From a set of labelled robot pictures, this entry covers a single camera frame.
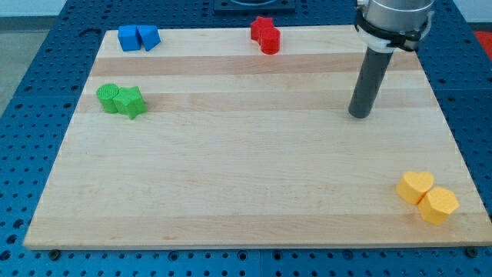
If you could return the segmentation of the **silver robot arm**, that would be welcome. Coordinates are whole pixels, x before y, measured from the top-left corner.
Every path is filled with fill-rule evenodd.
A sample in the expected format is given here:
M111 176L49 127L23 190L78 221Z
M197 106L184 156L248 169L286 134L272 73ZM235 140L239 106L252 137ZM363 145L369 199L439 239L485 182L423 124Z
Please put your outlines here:
M354 27L374 52L413 52L431 30L434 0L358 0Z

